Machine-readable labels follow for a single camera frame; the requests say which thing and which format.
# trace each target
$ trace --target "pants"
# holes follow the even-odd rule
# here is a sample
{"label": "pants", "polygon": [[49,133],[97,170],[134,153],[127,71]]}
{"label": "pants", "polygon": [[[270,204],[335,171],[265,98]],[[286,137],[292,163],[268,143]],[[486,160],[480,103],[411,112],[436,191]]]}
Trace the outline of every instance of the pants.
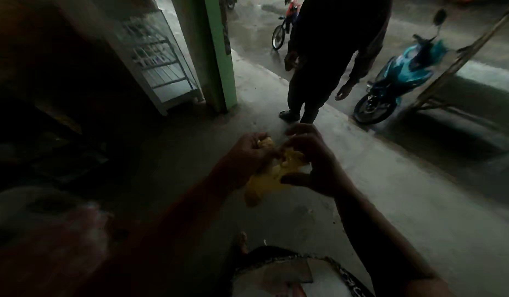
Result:
{"label": "pants", "polygon": [[317,118],[319,108],[328,101],[331,92],[339,84],[351,58],[352,55],[339,57],[335,71],[326,69],[333,68],[333,63],[311,60],[295,70],[293,78],[289,82],[288,107],[292,113],[299,115],[304,104],[301,123],[312,124]]}

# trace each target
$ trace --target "motorcycle tire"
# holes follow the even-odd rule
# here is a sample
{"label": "motorcycle tire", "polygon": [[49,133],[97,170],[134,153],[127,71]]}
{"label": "motorcycle tire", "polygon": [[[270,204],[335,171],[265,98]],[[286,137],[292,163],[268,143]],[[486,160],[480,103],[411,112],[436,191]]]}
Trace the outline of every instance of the motorcycle tire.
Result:
{"label": "motorcycle tire", "polygon": [[[277,36],[277,34],[281,32],[282,33],[282,39],[277,42],[275,40],[275,37]],[[286,32],[284,31],[284,26],[283,25],[279,25],[275,28],[275,30],[273,31],[273,36],[271,37],[271,45],[273,46],[273,50],[279,50],[282,45],[284,45],[284,40],[286,39]]]}
{"label": "motorcycle tire", "polygon": [[362,118],[360,118],[360,116],[358,116],[359,114],[359,111],[361,110],[361,106],[368,100],[368,97],[369,97],[369,94],[366,94],[364,95],[363,98],[361,98],[359,100],[359,102],[357,102],[357,104],[355,105],[355,108],[354,108],[354,112],[353,112],[353,118],[355,119],[356,122],[358,122],[359,124],[362,124],[362,125],[372,125],[372,124],[377,124],[377,123],[380,123],[384,120],[386,120],[386,118],[388,118],[392,113],[394,113],[395,111],[395,108],[397,107],[397,102],[394,101],[392,102],[387,108],[386,108],[386,112],[383,113],[380,117],[378,117],[377,119],[372,119],[372,120],[363,120]]}

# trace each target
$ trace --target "shoe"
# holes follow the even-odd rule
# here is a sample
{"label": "shoe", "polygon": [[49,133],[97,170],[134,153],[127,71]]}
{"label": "shoe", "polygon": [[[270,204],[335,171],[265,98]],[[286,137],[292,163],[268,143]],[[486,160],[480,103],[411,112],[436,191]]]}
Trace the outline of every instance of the shoe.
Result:
{"label": "shoe", "polygon": [[296,121],[300,120],[300,115],[293,113],[291,111],[282,111],[281,113],[278,114],[278,117],[288,123],[292,123],[292,122],[296,122]]}

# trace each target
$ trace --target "red motorcycle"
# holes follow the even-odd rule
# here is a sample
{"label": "red motorcycle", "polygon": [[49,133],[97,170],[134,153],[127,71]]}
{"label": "red motorcycle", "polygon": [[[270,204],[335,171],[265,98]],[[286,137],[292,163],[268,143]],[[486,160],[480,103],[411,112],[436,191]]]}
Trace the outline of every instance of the red motorcycle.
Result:
{"label": "red motorcycle", "polygon": [[297,0],[284,0],[286,5],[289,4],[288,10],[286,11],[286,16],[279,17],[279,20],[284,20],[281,25],[278,25],[273,31],[273,37],[271,39],[271,43],[273,45],[273,50],[278,50],[284,45],[284,40],[286,39],[286,34],[290,33],[290,26],[297,21],[298,18],[298,10],[300,9],[300,4],[297,3]]}

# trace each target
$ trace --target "finger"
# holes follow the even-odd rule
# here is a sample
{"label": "finger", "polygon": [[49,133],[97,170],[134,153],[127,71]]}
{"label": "finger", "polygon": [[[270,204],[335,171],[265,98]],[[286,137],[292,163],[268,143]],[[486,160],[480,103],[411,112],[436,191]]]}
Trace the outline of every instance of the finger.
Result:
{"label": "finger", "polygon": [[316,147],[317,138],[313,134],[300,134],[294,135],[290,137],[284,144],[282,145],[282,149],[292,147],[297,151],[307,153],[311,152],[311,150]]}
{"label": "finger", "polygon": [[287,129],[286,135],[291,136],[295,134],[306,134],[306,133],[313,133],[315,135],[320,135],[317,128],[312,124],[304,124],[304,123],[297,123],[293,125],[291,128]]}
{"label": "finger", "polygon": [[280,159],[283,157],[283,152],[276,147],[263,147],[256,151],[259,154],[260,159],[263,160]]}
{"label": "finger", "polygon": [[253,133],[253,137],[258,140],[263,140],[267,138],[267,132],[255,132]]}
{"label": "finger", "polygon": [[240,138],[241,147],[247,148],[258,148],[258,141],[267,138],[267,133],[265,132],[254,132],[247,133]]}
{"label": "finger", "polygon": [[303,172],[288,173],[280,179],[280,183],[285,183],[292,186],[305,186],[311,187],[311,176]]}

